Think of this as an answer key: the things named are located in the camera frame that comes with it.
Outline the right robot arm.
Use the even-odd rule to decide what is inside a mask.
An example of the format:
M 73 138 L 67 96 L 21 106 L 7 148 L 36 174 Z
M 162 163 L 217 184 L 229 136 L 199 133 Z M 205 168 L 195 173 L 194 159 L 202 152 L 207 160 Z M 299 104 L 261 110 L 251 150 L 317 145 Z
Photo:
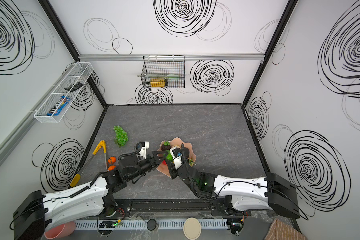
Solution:
M 183 145 L 173 146 L 165 153 L 169 154 L 165 161 L 171 177 L 179 177 L 199 199 L 214 201 L 224 197 L 235 211 L 272 210 L 290 219 L 301 217 L 296 186 L 277 174 L 252 179 L 230 178 L 192 167 L 188 149 Z

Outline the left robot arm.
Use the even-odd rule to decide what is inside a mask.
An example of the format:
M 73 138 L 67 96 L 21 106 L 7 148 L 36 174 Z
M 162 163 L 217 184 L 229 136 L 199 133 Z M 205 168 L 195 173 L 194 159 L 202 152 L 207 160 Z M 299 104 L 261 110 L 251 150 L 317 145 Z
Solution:
M 147 142 L 137 143 L 134 152 L 120 155 L 116 168 L 99 172 L 91 182 L 55 193 L 30 193 L 13 213 L 10 229 L 14 239 L 38 240 L 46 231 L 71 221 L 113 216 L 118 211 L 113 194 L 157 169 L 168 155 L 162 151 L 147 154 L 146 150 Z

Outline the pink scalloped fruit bowl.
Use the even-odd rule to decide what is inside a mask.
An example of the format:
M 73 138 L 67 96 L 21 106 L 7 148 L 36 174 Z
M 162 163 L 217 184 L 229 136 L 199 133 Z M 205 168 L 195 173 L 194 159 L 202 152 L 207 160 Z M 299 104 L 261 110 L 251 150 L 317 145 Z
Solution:
M 161 151 L 161 147 L 164 146 L 164 145 L 170 145 L 171 147 L 173 146 L 180 146 L 181 144 L 184 144 L 184 146 L 186 148 L 189 149 L 190 151 L 190 155 L 189 157 L 191 158 L 191 160 L 193 161 L 193 163 L 191 164 L 191 166 L 193 166 L 193 164 L 195 163 L 196 159 L 197 159 L 197 156 L 195 155 L 194 151 L 193 151 L 193 145 L 189 142 L 184 142 L 182 141 L 180 138 L 176 137 L 174 138 L 173 140 L 171 141 L 162 141 L 161 142 L 161 145 L 159 147 L 159 151 Z M 171 177 L 170 175 L 170 169 L 167 165 L 167 163 L 165 161 L 163 161 L 157 168 L 157 170 L 163 174 L 165 174 L 166 176 L 168 177 Z

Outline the dark fake mangosteen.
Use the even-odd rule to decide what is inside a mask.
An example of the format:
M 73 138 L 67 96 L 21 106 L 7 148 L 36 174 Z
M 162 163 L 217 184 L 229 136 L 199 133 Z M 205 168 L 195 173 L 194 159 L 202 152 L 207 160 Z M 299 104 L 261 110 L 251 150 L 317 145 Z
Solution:
M 162 145 L 161 145 L 161 151 L 169 151 L 171 149 L 171 143 L 168 141 L 165 141 Z

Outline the green fake lime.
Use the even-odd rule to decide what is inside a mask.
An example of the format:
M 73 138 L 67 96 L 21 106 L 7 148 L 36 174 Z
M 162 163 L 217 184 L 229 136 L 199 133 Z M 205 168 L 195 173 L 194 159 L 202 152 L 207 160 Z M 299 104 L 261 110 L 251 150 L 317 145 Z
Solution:
M 166 159 L 172 162 L 173 161 L 173 156 L 171 154 L 168 154 L 166 156 Z

